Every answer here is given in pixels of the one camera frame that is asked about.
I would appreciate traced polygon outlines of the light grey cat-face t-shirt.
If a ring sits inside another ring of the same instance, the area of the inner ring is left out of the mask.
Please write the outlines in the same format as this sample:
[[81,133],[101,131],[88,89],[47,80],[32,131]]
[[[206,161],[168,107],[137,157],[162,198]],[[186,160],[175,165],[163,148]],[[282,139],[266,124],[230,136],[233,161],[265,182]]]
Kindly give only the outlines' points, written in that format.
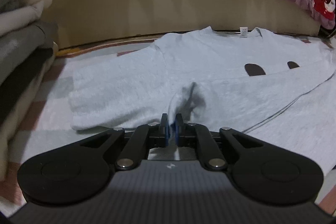
[[246,37],[205,28],[167,34],[73,74],[71,126],[122,127],[163,113],[216,131],[231,127],[335,166],[335,50],[255,28]]

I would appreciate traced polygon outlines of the checkered pastel floor rug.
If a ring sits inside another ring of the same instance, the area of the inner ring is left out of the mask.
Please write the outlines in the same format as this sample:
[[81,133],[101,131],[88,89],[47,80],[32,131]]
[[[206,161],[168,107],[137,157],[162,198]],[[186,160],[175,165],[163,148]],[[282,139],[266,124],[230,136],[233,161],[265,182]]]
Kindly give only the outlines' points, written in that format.
[[[9,141],[9,163],[5,181],[1,182],[1,213],[9,217],[26,202],[17,183],[17,171],[28,158],[49,149],[81,140],[102,132],[100,128],[76,132],[71,129],[68,104],[73,88],[72,74],[86,65],[118,58],[151,45],[151,40],[124,45],[102,45],[79,51],[62,51],[46,72],[18,131]],[[311,106],[306,118],[315,118],[315,125],[325,126],[327,132],[310,134],[307,140],[294,138],[291,144],[303,149],[305,143],[314,149],[313,159],[321,166],[326,178],[316,204],[327,213],[335,214],[335,80],[319,87],[291,109]]]

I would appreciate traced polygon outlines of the beige bed base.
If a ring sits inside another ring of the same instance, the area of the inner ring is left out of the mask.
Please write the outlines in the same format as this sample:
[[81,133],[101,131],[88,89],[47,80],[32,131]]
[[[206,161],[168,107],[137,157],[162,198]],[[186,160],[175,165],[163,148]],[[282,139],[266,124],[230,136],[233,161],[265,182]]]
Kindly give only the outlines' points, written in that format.
[[206,27],[308,36],[320,27],[288,0],[53,0],[42,18],[57,23],[60,48]]

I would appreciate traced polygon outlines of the black folded garment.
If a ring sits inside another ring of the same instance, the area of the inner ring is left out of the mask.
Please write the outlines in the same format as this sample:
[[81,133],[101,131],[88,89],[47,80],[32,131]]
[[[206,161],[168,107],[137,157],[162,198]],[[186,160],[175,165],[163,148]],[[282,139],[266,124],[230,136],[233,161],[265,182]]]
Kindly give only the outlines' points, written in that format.
[[52,48],[37,48],[4,80],[1,84],[1,123],[29,83],[41,71],[42,65],[53,55]]

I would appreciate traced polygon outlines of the off-white bottom folded garment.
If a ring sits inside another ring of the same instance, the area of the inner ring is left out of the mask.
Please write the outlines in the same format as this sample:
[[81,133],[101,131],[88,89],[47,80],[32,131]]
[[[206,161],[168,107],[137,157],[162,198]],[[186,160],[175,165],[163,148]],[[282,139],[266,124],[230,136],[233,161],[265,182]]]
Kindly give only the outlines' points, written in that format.
[[14,136],[20,123],[25,117],[30,104],[37,94],[45,73],[50,69],[54,62],[56,52],[59,49],[58,45],[54,43],[52,49],[54,55],[42,65],[41,71],[29,83],[28,87],[20,95],[15,106],[11,109],[9,115],[5,118],[3,123],[1,123],[1,181],[5,180],[7,174],[9,141]]

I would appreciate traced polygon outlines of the grey fleece folded garment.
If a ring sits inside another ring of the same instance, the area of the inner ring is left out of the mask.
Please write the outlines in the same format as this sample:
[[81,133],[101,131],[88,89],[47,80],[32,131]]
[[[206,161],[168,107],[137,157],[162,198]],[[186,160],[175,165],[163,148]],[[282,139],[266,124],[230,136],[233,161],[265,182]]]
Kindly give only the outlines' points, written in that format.
[[37,20],[1,36],[1,82],[38,47],[52,48],[57,32],[57,24]]

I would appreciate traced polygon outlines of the white folded garment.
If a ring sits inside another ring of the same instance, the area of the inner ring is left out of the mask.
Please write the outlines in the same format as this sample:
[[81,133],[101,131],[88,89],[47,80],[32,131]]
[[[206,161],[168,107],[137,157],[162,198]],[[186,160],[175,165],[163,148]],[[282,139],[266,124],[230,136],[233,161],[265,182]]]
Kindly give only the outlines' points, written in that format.
[[13,11],[4,12],[0,17],[0,36],[23,28],[41,18],[44,1],[25,6]]

